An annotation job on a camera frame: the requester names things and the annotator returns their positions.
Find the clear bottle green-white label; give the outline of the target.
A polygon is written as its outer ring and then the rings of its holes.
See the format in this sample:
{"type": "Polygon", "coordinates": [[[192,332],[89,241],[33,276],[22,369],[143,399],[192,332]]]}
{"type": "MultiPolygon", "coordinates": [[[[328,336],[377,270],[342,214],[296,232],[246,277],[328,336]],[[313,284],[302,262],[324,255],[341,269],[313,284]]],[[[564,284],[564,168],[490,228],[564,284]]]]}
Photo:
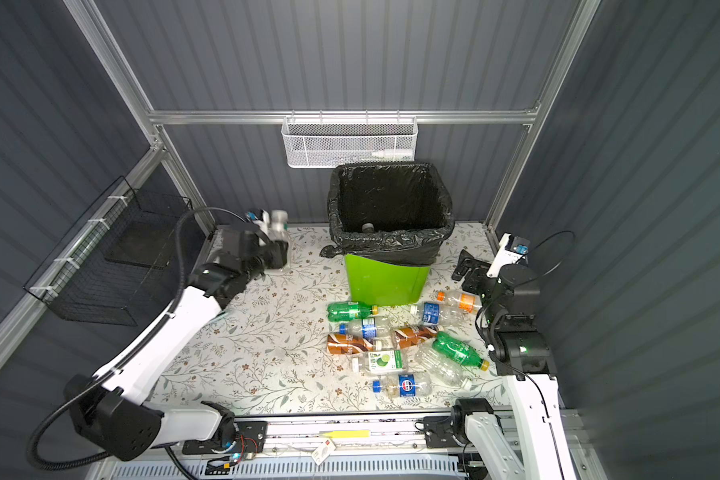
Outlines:
{"type": "Polygon", "coordinates": [[[285,269],[289,260],[290,237],[288,234],[288,213],[284,210],[270,212],[269,238],[280,250],[280,269],[285,269]]]}

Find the green bottle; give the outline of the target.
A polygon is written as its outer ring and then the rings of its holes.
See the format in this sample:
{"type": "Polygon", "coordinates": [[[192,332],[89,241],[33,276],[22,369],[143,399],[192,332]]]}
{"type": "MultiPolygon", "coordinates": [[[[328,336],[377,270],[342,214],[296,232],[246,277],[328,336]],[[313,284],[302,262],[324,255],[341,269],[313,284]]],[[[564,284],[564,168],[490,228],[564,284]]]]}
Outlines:
{"type": "Polygon", "coordinates": [[[475,348],[445,331],[437,334],[432,348],[461,366],[475,367],[481,371],[489,370],[489,361],[485,360],[475,348]]]}
{"type": "Polygon", "coordinates": [[[379,313],[379,307],[363,302],[334,302],[327,306],[327,317],[330,322],[343,323],[357,319],[366,319],[379,313]]]}

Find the blue label bottle front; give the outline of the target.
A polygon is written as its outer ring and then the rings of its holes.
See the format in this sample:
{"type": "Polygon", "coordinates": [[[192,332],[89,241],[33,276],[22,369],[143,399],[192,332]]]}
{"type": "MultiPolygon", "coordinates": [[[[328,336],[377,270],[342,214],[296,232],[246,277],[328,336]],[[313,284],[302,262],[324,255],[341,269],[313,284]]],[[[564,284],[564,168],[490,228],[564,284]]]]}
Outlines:
{"type": "Polygon", "coordinates": [[[430,376],[426,372],[399,372],[384,375],[371,383],[375,394],[389,398],[426,397],[432,393],[430,376]]]}

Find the brown tea bottle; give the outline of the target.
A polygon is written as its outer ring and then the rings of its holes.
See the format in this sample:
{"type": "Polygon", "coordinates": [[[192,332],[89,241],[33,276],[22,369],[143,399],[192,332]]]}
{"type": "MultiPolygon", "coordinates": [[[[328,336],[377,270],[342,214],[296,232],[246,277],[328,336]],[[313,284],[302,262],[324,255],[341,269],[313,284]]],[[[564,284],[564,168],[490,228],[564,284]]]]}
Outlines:
{"type": "Polygon", "coordinates": [[[405,326],[395,329],[392,333],[393,345],[396,349],[406,349],[435,338],[439,330],[428,326],[405,326]]]}
{"type": "Polygon", "coordinates": [[[374,339],[340,333],[328,334],[326,347],[327,351],[333,355],[354,355],[384,349],[384,345],[374,339]]]}

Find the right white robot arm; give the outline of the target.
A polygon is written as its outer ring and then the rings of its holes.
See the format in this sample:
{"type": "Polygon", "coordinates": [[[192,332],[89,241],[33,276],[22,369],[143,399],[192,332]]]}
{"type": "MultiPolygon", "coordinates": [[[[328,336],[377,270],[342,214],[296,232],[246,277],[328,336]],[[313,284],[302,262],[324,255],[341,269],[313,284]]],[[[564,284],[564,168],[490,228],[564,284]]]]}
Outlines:
{"type": "Polygon", "coordinates": [[[459,400],[451,425],[456,438],[477,450],[488,479],[575,479],[560,413],[557,367],[535,326],[543,276],[530,268],[527,257],[526,252],[499,253],[475,317],[476,330],[509,395],[520,450],[511,446],[485,400],[459,400]]]}

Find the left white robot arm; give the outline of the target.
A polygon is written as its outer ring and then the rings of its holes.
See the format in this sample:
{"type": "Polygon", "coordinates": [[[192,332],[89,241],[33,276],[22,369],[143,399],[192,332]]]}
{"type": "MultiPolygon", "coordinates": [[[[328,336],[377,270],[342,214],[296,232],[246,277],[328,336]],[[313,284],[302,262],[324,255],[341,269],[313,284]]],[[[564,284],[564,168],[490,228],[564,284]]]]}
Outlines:
{"type": "Polygon", "coordinates": [[[179,301],[168,307],[119,355],[87,379],[65,388],[75,431],[120,460],[184,441],[208,441],[217,453],[235,448],[238,430],[226,408],[159,407],[148,398],[157,380],[187,343],[247,285],[288,261],[284,221],[221,225],[189,273],[181,275],[179,301]]]}

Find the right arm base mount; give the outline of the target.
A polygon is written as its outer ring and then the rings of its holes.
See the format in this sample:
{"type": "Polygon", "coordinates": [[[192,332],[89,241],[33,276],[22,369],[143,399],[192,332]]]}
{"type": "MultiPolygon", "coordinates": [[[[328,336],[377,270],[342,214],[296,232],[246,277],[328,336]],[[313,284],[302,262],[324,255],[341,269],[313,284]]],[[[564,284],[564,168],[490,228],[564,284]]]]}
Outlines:
{"type": "Polygon", "coordinates": [[[429,415],[414,422],[416,430],[424,435],[428,449],[465,447],[468,439],[461,426],[456,426],[450,415],[429,415]]]}

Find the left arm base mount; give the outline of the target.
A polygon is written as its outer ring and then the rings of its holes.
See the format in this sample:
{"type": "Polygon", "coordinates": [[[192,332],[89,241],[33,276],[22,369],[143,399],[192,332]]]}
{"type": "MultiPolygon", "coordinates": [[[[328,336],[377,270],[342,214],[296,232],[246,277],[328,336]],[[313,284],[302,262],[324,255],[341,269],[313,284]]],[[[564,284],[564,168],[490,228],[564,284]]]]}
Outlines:
{"type": "Polygon", "coordinates": [[[183,455],[258,454],[263,452],[268,423],[265,421],[236,421],[220,428],[209,440],[185,441],[183,455]]]}

